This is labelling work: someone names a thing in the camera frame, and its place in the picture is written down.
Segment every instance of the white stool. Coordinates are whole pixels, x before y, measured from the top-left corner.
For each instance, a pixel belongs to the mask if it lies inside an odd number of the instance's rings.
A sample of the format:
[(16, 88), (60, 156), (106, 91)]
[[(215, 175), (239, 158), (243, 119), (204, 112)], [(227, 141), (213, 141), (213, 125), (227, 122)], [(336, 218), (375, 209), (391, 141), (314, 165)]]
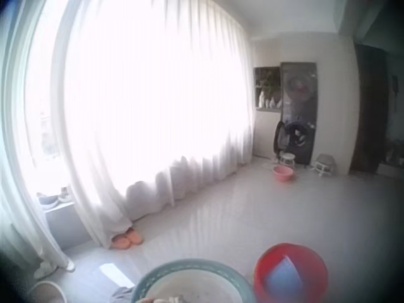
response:
[(293, 153), (281, 153), (279, 163), (289, 167), (295, 167), (295, 155)]
[(335, 169), (335, 160), (332, 156), (327, 154), (320, 154), (314, 163), (313, 169), (318, 172), (318, 175), (332, 175)]

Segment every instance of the white tiled floor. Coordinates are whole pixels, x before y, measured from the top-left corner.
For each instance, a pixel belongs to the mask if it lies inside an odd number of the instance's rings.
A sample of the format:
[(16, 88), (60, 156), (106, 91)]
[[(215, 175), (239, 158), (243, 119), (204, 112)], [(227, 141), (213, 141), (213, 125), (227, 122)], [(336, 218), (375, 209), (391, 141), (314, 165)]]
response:
[(324, 259), (324, 302), (365, 302), (376, 285), (389, 283), (403, 252), (403, 183), (368, 175), (320, 178), (300, 169), (296, 181), (280, 184), (263, 163), (255, 160), (136, 222), (146, 239), (140, 247), (108, 251), (88, 243), (68, 251), (76, 271), (59, 270), (50, 280), (71, 303), (106, 303), (118, 286), (100, 271), (103, 264), (115, 264), (134, 284), (152, 268), (181, 258), (220, 261), (250, 277), (263, 252), (290, 242)]

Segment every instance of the stacked washer dryer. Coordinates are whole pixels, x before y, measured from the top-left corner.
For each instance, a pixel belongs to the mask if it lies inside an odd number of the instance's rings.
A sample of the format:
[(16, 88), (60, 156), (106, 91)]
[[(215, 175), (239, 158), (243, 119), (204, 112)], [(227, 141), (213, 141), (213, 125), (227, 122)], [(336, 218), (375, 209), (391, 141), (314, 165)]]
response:
[(317, 122), (317, 67), (315, 63), (281, 63), (282, 117), (274, 151), (293, 153), (296, 163), (308, 165), (314, 147)]

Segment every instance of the white curtain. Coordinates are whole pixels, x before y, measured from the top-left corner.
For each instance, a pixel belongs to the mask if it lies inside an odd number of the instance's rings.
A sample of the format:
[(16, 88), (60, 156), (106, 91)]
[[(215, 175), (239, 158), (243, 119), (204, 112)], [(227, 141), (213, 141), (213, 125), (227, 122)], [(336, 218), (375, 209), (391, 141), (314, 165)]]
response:
[(51, 236), (31, 187), (34, 167), (25, 124), (25, 74), (43, 1), (12, 1), (0, 23), (0, 249), (17, 265), (74, 265)]
[(67, 51), (54, 58), (64, 65), (53, 70), (52, 116), (78, 212), (109, 247), (133, 220), (250, 161), (249, 41), (210, 0), (71, 10)]

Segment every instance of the orange slipper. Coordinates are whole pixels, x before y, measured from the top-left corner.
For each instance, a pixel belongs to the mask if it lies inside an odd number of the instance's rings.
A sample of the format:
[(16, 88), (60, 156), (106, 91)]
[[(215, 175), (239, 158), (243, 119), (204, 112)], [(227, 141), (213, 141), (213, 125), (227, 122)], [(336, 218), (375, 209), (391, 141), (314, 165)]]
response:
[(126, 231), (125, 237), (134, 245), (140, 245), (144, 241), (144, 238), (138, 232), (135, 232), (132, 227)]
[(117, 235), (112, 238), (111, 248), (113, 249), (128, 249), (132, 243), (123, 235)]

